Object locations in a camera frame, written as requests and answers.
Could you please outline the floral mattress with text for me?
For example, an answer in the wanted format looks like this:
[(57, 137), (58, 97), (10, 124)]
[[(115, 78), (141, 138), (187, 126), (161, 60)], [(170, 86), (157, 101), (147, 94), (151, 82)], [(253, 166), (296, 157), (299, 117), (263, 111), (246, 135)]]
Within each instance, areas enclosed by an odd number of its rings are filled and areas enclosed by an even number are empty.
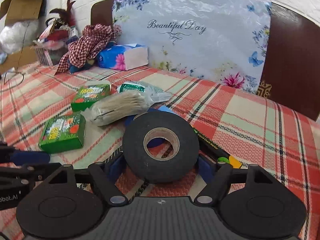
[(271, 25), (269, 0), (114, 0), (119, 44), (148, 48), (152, 67), (256, 93)]

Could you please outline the black liquid chalk marker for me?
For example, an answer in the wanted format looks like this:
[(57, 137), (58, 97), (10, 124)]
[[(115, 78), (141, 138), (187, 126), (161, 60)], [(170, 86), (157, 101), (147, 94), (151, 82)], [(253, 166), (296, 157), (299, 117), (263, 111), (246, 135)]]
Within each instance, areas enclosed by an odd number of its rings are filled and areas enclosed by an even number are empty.
[(217, 163), (224, 162), (232, 165), (233, 168), (242, 168), (243, 164), (222, 149), (219, 145), (211, 141), (207, 136), (201, 133), (198, 129), (193, 127), (194, 132), (197, 135), (200, 150), (209, 156), (211, 159), (215, 160)]

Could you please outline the basket of clutter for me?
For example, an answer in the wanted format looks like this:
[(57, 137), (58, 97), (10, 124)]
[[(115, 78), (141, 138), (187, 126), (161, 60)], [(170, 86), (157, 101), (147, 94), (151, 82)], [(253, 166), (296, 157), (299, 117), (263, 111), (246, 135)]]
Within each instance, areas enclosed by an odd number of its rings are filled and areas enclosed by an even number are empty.
[(57, 14), (46, 20), (46, 29), (34, 41), (37, 60), (44, 66), (54, 66), (67, 52), (68, 45), (79, 38), (72, 7), (75, 0), (67, 0), (65, 9), (52, 9), (50, 14)]

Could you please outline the green box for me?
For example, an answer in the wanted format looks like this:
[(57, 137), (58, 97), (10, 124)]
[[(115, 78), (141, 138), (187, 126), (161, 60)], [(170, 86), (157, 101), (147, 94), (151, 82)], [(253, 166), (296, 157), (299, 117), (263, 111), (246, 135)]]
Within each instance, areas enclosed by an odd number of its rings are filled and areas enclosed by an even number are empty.
[(39, 148), (49, 154), (84, 146), (86, 120), (80, 112), (49, 119), (39, 139)]
[(97, 101), (111, 94), (109, 84), (85, 85), (78, 89), (75, 97), (71, 101), (73, 112), (84, 111), (90, 108)]

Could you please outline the red checkered cloth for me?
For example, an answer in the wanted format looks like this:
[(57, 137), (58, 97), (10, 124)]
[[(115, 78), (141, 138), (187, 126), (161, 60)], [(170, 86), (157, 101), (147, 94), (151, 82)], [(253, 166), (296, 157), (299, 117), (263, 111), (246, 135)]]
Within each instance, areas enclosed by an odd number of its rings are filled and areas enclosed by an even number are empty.
[(85, 65), (90, 66), (89, 61), (94, 60), (109, 43), (115, 44), (120, 35), (121, 27), (117, 24), (87, 25), (82, 31), (82, 36), (68, 45), (68, 51), (61, 57), (56, 74), (68, 70), (74, 73), (82, 70)]

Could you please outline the dark brown headboard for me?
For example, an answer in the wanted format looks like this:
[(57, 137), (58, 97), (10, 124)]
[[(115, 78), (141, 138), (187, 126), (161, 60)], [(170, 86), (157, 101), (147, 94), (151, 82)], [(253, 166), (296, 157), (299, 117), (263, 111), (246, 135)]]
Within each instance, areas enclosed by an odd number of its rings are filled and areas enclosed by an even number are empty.
[[(92, 23), (115, 24), (114, 0), (93, 5)], [(266, 60), (256, 93), (310, 119), (319, 116), (319, 27), (272, 3)]]

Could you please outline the green box far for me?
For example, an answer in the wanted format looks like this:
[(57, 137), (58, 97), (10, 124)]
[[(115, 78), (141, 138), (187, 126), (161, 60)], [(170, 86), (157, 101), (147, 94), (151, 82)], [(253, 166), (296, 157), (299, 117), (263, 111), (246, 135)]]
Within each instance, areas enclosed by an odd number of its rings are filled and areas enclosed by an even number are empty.
[(71, 101), (73, 112), (84, 111), (90, 108), (97, 101), (111, 94), (109, 84), (85, 85), (78, 89), (75, 97)]

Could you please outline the cotton swabs plastic bag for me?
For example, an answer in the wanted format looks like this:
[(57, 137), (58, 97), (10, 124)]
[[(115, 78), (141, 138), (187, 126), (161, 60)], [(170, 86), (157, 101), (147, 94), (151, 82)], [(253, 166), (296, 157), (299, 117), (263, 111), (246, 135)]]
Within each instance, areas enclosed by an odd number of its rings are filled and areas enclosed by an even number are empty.
[(106, 126), (130, 115), (145, 113), (154, 104), (151, 97), (138, 90), (128, 90), (107, 96), (81, 111), (86, 121)]

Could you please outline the blue tissue pack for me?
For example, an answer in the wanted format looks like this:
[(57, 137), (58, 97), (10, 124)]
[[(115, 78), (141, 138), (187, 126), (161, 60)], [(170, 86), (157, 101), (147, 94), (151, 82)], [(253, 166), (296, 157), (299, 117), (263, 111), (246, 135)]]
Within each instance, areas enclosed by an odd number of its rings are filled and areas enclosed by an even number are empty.
[(100, 68), (127, 71), (149, 64), (148, 48), (137, 43), (108, 46), (97, 55)]

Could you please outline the white plastic bag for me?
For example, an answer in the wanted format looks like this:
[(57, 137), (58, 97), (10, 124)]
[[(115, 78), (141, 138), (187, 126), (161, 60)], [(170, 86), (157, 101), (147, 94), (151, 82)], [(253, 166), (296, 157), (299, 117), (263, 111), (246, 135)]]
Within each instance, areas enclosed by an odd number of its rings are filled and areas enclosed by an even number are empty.
[(33, 44), (39, 32), (39, 20), (16, 22), (1, 31), (1, 50), (13, 54)]

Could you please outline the black tape roll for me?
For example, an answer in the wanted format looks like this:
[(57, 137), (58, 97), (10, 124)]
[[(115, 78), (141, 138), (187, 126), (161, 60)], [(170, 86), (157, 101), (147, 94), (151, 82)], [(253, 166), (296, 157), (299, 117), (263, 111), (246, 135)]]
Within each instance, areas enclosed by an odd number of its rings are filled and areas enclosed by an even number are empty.
[(126, 127), (123, 152), (131, 170), (152, 184), (176, 181), (190, 172), (199, 142), (182, 117), (163, 111), (139, 115)]

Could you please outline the open cardboard box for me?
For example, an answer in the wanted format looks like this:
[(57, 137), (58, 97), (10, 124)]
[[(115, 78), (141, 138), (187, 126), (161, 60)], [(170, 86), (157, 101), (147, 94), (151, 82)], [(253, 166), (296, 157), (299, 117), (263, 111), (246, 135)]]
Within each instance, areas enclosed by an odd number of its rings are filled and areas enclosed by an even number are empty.
[[(39, 20), (42, 15), (43, 4), (44, 0), (4, 0), (1, 3), (1, 19), (4, 20), (4, 27), (13, 25), (16, 22)], [(11, 68), (18, 70), (21, 66), (36, 61), (36, 53), (33, 46), (34, 43), (13, 54), (6, 53), (7, 57), (1, 63), (1, 74)]]

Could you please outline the green box near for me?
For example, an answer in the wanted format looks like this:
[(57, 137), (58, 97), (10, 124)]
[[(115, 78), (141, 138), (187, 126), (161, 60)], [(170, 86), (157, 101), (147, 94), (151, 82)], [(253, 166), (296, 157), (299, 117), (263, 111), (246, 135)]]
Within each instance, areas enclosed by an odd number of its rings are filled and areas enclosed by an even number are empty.
[(80, 112), (49, 119), (39, 139), (39, 148), (49, 154), (84, 146), (86, 120)]

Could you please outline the green white wipes packet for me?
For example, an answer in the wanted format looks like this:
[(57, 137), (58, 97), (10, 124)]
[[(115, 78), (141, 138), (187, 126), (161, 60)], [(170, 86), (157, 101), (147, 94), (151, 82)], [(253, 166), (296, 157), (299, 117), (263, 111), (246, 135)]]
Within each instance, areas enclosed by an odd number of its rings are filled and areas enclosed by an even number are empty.
[(172, 94), (163, 89), (142, 81), (126, 81), (117, 87), (117, 92), (138, 90), (148, 94), (154, 103), (161, 103), (170, 100)]

